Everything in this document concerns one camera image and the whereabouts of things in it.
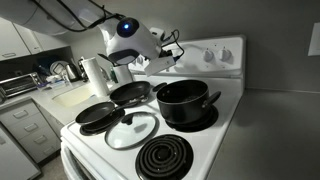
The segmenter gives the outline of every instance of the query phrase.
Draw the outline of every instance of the stove control panel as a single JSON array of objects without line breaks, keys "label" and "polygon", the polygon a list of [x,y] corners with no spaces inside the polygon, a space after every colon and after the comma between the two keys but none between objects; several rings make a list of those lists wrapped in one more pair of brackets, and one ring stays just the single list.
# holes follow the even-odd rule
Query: stove control panel
[{"label": "stove control panel", "polygon": [[[208,77],[243,76],[245,58],[245,37],[231,36],[212,39],[179,42],[185,50],[184,55],[172,66],[159,73],[174,75],[197,75]],[[165,50],[172,50],[174,56],[182,53],[176,44]],[[129,69],[144,74],[148,60],[139,56]]]}]

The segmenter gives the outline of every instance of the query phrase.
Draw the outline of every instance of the upper cabinet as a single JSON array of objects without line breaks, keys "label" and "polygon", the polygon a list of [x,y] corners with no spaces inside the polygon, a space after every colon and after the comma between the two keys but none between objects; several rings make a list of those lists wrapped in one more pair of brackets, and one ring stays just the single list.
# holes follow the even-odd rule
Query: upper cabinet
[{"label": "upper cabinet", "polygon": [[14,26],[31,54],[69,46],[66,42],[57,37],[34,32],[18,24],[14,24]]},{"label": "upper cabinet", "polygon": [[30,55],[19,33],[10,21],[0,18],[0,61]]},{"label": "upper cabinet", "polygon": [[0,18],[0,61],[69,46],[63,40],[34,32]]}]

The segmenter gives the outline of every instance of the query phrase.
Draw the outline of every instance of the glass lid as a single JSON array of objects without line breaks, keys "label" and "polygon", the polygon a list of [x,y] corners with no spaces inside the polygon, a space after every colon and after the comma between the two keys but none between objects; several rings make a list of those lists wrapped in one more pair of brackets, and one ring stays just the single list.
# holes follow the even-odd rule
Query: glass lid
[{"label": "glass lid", "polygon": [[151,113],[127,114],[106,133],[105,141],[113,149],[131,148],[152,137],[158,126],[158,119]]}]

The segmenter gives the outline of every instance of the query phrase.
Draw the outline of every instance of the white stove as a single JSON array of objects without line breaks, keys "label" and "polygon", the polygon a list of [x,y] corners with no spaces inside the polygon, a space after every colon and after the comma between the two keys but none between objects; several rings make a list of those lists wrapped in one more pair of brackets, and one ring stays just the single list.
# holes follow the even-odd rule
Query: white stove
[{"label": "white stove", "polygon": [[[219,112],[218,120],[199,132],[185,133],[171,129],[160,114],[156,93],[153,92],[147,102],[125,109],[125,112],[146,111],[154,114],[159,121],[154,137],[173,134],[187,140],[193,150],[193,163],[183,179],[207,179],[244,90],[245,39],[234,36],[179,44],[186,52],[176,66],[159,75],[146,77],[141,73],[146,64],[138,60],[129,67],[135,72],[134,79],[148,81],[153,86],[184,79],[201,80],[209,86],[210,95],[216,91],[222,93],[214,103]],[[174,54],[180,53],[175,45],[167,49],[173,49]],[[79,130],[80,125],[75,122],[65,126],[62,129],[62,141],[92,176],[96,179],[139,179],[135,162],[143,144],[128,150],[115,150],[105,143],[105,133],[83,136]]]}]

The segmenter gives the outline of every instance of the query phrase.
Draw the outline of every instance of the black frying pan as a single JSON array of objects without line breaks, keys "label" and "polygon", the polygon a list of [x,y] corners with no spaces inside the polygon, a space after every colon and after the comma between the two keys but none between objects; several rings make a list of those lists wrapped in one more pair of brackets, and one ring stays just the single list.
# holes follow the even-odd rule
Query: black frying pan
[{"label": "black frying pan", "polygon": [[76,117],[76,123],[83,125],[93,124],[105,118],[111,118],[112,114],[121,109],[131,107],[140,101],[130,102],[115,108],[112,102],[103,102],[88,107]]},{"label": "black frying pan", "polygon": [[135,81],[123,85],[110,94],[110,100],[117,105],[124,105],[136,99],[148,97],[151,85],[147,81]]}]

